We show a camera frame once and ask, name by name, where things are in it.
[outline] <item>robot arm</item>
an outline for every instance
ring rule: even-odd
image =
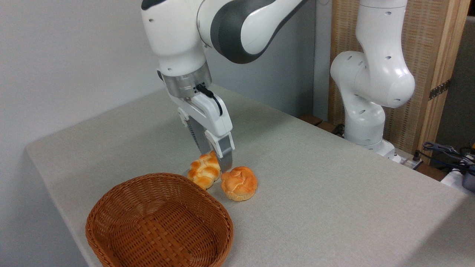
[[[385,114],[414,93],[415,81],[404,61],[401,33],[407,0],[360,0],[356,37],[364,53],[346,51],[330,73],[345,107],[345,139],[394,157],[394,146],[382,139]]]
[[[306,0],[205,0],[198,11],[203,41],[234,63],[261,56]]]
[[[232,123],[213,94],[205,47],[235,63],[265,51],[305,0],[143,0],[142,20],[158,56],[158,74],[178,105],[202,154],[214,149],[222,171],[231,167]]]

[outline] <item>electrical cable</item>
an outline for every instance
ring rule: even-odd
[[[219,103],[219,101],[216,99],[216,97],[214,96],[214,93],[211,92],[210,90],[208,90],[206,88],[206,86],[203,84],[199,84],[199,85],[196,85],[196,89],[202,93],[204,93],[207,97],[209,98],[213,98],[214,101],[216,102],[216,104],[218,105],[218,108],[219,108],[219,116],[222,116],[223,115],[223,108],[221,107],[221,104]]]
[[[451,159],[461,161],[466,164],[475,163],[471,159],[465,156],[462,156],[457,150],[455,150],[450,145],[441,145],[441,144],[437,144],[433,142],[425,142],[422,146],[425,151],[435,151],[435,152],[443,153]]]
[[[473,165],[473,164],[465,164],[465,162],[461,162],[461,163],[454,163],[454,164],[451,164],[451,163],[447,163],[447,162],[443,162],[441,160],[438,160],[434,157],[431,157],[427,154],[424,154],[422,151],[420,150],[416,150],[419,154],[439,163],[439,164],[442,164],[444,166],[447,166],[447,167],[450,167],[452,169],[457,169],[459,170],[462,174],[465,174],[465,173],[469,173],[471,175],[475,175],[475,171],[473,171],[472,169],[470,169],[470,166]]]

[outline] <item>bread roll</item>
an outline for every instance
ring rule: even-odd
[[[188,179],[199,185],[202,189],[210,188],[214,181],[219,178],[221,167],[214,151],[201,155],[193,161],[188,172]]]
[[[221,189],[226,197],[235,201],[250,199],[257,189],[256,176],[250,168],[244,166],[223,173],[221,181]]]

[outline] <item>glazed bun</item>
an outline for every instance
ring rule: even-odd
[[[214,151],[201,155],[193,161],[188,172],[188,179],[199,185],[202,189],[210,188],[214,181],[219,178],[221,168]]]
[[[226,197],[235,201],[250,199],[257,189],[256,176],[250,168],[244,166],[223,173],[221,181],[221,189]]]

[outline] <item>wicker basket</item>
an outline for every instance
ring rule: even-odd
[[[153,173],[107,192],[87,217],[86,237],[103,266],[221,266],[233,224],[187,178]]]

